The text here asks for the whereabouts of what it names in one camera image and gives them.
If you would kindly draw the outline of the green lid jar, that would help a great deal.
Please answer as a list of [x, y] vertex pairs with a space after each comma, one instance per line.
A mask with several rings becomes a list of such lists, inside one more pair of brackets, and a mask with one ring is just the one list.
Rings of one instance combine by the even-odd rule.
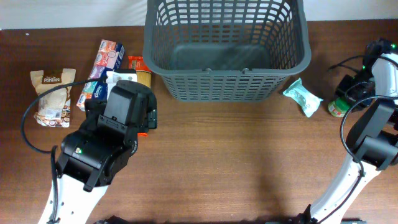
[[337, 118], [342, 118], [350, 107], [349, 103], [342, 97], [337, 98], [328, 104], [329, 113]]

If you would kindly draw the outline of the mint green wipes packet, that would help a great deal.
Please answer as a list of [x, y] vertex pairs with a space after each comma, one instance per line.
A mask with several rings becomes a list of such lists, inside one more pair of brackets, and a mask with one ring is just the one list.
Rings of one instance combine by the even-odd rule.
[[303, 113], [308, 118], [316, 112], [323, 101], [323, 99], [315, 96], [302, 85], [301, 78], [294, 81], [286, 90], [284, 90], [283, 95], [290, 97], [300, 105]]

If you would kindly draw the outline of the Kleenex tissue multipack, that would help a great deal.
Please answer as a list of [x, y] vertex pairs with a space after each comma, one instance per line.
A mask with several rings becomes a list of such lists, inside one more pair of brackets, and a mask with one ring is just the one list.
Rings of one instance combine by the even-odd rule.
[[[102, 40], [95, 58], [89, 80], [106, 77], [106, 72], [119, 69], [125, 53], [124, 46], [110, 40]], [[104, 100], [108, 91], [105, 81], [89, 82], [83, 87], [76, 103], [77, 107], [85, 111], [85, 101], [90, 99]]]

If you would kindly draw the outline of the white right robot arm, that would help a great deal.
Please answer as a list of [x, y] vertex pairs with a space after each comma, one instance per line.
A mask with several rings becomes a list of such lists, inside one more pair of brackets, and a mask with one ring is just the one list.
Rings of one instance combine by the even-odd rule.
[[291, 223], [342, 223], [362, 189], [390, 166], [397, 165], [397, 44], [378, 39], [365, 48], [363, 67], [345, 76], [335, 98], [348, 108], [340, 125], [346, 157], [326, 192]]

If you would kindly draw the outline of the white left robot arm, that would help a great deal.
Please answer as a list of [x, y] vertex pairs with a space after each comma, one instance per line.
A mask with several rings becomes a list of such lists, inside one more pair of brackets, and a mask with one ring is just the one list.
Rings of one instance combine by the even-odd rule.
[[157, 128], [157, 100], [138, 82], [120, 80], [105, 100], [85, 101], [86, 119], [51, 157], [52, 188], [40, 223], [85, 223], [115, 175]]

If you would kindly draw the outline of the spaghetti packet orange ends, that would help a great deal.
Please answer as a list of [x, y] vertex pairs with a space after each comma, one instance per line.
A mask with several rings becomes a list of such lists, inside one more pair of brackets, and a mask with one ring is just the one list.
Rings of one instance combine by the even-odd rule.
[[129, 84], [132, 93], [129, 107], [129, 135], [146, 136], [150, 129], [157, 127], [157, 102], [151, 90], [152, 71], [143, 57], [128, 56], [129, 68], [136, 74], [136, 81]]

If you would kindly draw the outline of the beige Panisse snack bag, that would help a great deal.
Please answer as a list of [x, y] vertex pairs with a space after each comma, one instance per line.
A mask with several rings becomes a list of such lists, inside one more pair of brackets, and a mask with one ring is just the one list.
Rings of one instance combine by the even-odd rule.
[[[59, 85], [73, 83], [76, 70], [63, 68], [30, 72], [30, 79], [38, 95]], [[71, 87], [53, 91], [39, 100], [34, 118], [42, 126], [68, 128], [70, 126]]]

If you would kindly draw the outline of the grey plastic basket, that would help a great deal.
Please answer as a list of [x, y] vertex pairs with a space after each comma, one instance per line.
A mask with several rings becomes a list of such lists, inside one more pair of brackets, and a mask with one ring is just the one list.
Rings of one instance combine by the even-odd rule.
[[311, 61], [303, 1], [149, 0], [143, 57], [178, 100], [265, 100]]

